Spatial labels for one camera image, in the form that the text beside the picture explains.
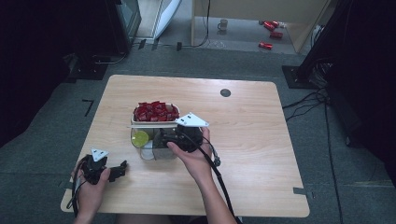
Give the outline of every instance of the hand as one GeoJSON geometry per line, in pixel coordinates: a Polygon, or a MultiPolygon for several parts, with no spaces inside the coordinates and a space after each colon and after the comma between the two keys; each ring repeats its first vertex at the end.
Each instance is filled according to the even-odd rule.
{"type": "MultiPolygon", "coordinates": [[[[78,171],[80,183],[86,180],[82,171],[78,171]]],[[[91,223],[96,212],[102,204],[105,186],[110,176],[110,169],[106,168],[100,175],[100,179],[96,185],[85,182],[78,191],[78,216],[75,223],[91,223]]]]}
{"type": "MultiPolygon", "coordinates": [[[[212,155],[212,150],[209,147],[210,131],[208,128],[201,128],[204,140],[201,145],[201,149],[209,156],[212,155]]],[[[168,142],[167,146],[184,162],[190,175],[195,181],[202,181],[210,177],[212,179],[212,171],[209,163],[204,157],[204,154],[199,150],[195,150],[191,153],[181,150],[175,143],[168,142]]]]}

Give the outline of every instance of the table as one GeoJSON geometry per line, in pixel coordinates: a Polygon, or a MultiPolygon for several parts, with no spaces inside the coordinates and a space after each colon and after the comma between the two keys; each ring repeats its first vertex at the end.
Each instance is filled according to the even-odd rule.
{"type": "MultiPolygon", "coordinates": [[[[128,161],[126,176],[106,186],[99,212],[205,214],[200,191],[180,159],[144,161],[131,144],[134,108],[157,100],[177,105],[181,116],[192,112],[209,122],[237,216],[308,216],[305,195],[293,193],[303,183],[274,83],[120,75],[110,77],[79,155],[96,147],[110,152],[108,167],[128,161]],[[223,89],[231,96],[223,97],[223,89]]],[[[61,204],[65,212],[71,212],[65,208],[70,198],[68,189],[61,204]]]]}
{"type": "MultiPolygon", "coordinates": [[[[194,44],[195,17],[206,17],[209,0],[193,0],[191,43],[194,44]]],[[[210,17],[283,21],[296,52],[300,52],[319,23],[330,2],[334,0],[216,0],[210,3],[210,17]]]]}

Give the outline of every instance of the floor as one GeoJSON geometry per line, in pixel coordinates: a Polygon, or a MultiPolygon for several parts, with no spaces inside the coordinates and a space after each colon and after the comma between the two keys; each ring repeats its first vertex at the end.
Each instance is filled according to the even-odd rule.
{"type": "MultiPolygon", "coordinates": [[[[141,7],[142,21],[154,21],[153,16],[157,16],[154,12],[157,10],[156,6],[161,4],[160,2],[160,0],[141,0],[139,2],[140,5],[143,3],[141,7]],[[153,7],[154,9],[151,12],[147,12],[147,10],[149,10],[147,5],[154,4],[148,4],[148,2],[157,2],[157,5],[153,7]]],[[[170,2],[171,0],[163,0],[161,5],[162,10],[164,10],[170,2]]],[[[175,17],[160,36],[159,44],[176,46],[177,42],[181,42],[183,46],[191,45],[191,8],[191,0],[182,1],[175,17]]],[[[297,54],[291,44],[287,28],[276,28],[277,32],[283,33],[283,37],[281,39],[273,39],[269,37],[269,31],[260,25],[258,21],[227,19],[228,25],[226,31],[220,31],[218,29],[219,21],[220,18],[209,18],[207,28],[208,39],[201,48],[297,54]],[[260,41],[273,44],[273,48],[271,50],[259,48],[260,41]]],[[[142,31],[145,30],[150,30],[150,28],[145,24],[141,25],[137,34],[137,41],[139,39],[147,39],[148,43],[152,43],[152,39],[147,35],[143,35],[144,32],[142,31]]],[[[193,45],[197,46],[203,43],[205,36],[206,18],[196,17],[193,45]]],[[[310,43],[306,43],[299,54],[306,55],[310,48],[310,43]]]]}

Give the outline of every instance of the person's right hand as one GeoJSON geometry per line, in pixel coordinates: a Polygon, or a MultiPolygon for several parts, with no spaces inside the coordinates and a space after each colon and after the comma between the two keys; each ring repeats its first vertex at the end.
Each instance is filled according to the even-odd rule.
{"type": "MultiPolygon", "coordinates": [[[[212,150],[210,149],[210,131],[208,128],[201,128],[203,134],[203,143],[201,149],[209,156],[212,155],[212,150]]],[[[167,146],[172,149],[172,151],[184,162],[190,175],[195,179],[195,181],[203,180],[206,178],[212,179],[212,171],[209,163],[204,157],[204,154],[196,149],[195,151],[189,153],[181,150],[175,143],[168,142],[167,146]]]]}

